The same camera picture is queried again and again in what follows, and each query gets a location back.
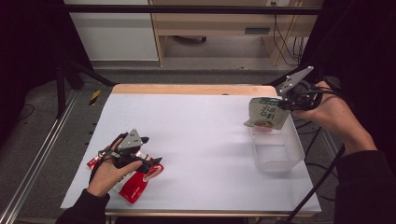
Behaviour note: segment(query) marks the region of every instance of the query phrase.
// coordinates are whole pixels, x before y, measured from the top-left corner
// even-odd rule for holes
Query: white surface
[[[163,157],[164,170],[134,204],[111,190],[108,210],[293,210],[311,190],[311,180],[303,162],[281,174],[256,167],[250,131],[243,125],[252,97],[111,94],[61,207],[72,206],[87,187],[86,163],[97,151],[136,128],[150,138],[142,149]],[[302,210],[320,211],[316,195]]]
[[[147,5],[147,0],[64,0],[72,5]],[[70,13],[91,61],[158,61],[148,13]]]

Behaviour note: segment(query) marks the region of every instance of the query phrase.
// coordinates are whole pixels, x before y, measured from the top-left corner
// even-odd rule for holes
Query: human hand
[[[119,139],[111,149],[114,150],[121,141],[122,139]],[[87,187],[87,191],[94,196],[104,197],[125,175],[135,171],[142,165],[142,161],[134,161],[118,169],[113,165],[110,157],[111,155],[108,155],[105,158]]]
[[[316,86],[330,88],[324,81]],[[376,149],[371,135],[361,126],[347,103],[336,95],[324,93],[317,108],[307,111],[295,110],[293,115],[300,119],[312,120],[327,131],[340,135],[346,145],[346,152]]]

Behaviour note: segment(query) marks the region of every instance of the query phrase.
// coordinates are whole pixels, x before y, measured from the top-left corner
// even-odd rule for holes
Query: sleeve
[[[66,209],[56,224],[105,224],[105,210],[109,200],[108,194],[100,198],[91,195],[84,189],[74,206]]]
[[[381,151],[347,155],[336,163],[334,223],[392,223],[396,178]]]

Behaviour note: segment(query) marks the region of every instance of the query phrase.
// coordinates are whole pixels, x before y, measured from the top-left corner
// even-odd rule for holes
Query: aluminum rail
[[[30,190],[33,187],[33,184],[35,183],[35,180],[38,177],[38,174],[40,173],[41,168],[44,165],[44,162],[46,161],[46,158],[50,154],[52,147],[55,144],[55,141],[58,138],[58,135],[61,132],[62,127],[64,126],[64,123],[66,122],[73,108],[77,96],[78,91],[71,91],[67,102],[68,107],[64,111],[63,115],[59,119],[55,120],[46,140],[38,150],[35,160],[32,162],[20,186],[18,187],[11,201],[8,203],[6,210],[0,216],[0,224],[11,224],[16,219],[24,201],[26,200]]]
[[[44,9],[88,13],[193,13],[193,14],[270,14],[320,15],[337,10],[321,7],[230,7],[230,6],[145,6],[145,5],[51,5]]]

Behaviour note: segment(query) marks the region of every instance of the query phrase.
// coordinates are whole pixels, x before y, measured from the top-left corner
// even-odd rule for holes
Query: wooden table edge
[[[297,217],[312,217],[316,212],[299,212]],[[243,211],[138,211],[110,210],[107,216],[118,217],[288,217],[289,212],[243,212]]]
[[[198,85],[198,84],[118,84],[112,94],[202,94],[277,96],[272,86],[260,85]]]

